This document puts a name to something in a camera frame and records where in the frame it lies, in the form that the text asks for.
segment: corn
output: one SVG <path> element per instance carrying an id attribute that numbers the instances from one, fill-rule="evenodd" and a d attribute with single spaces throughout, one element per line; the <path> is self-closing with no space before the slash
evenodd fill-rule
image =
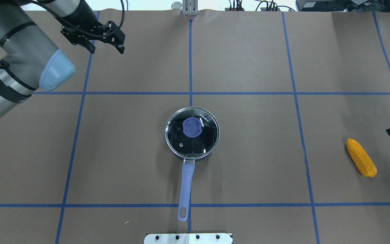
<path id="1" fill-rule="evenodd" d="M 374 165 L 373 161 L 358 142 L 350 138 L 347 139 L 347 150 L 356 168 L 363 176 L 374 177 L 377 174 L 376 165 Z"/>

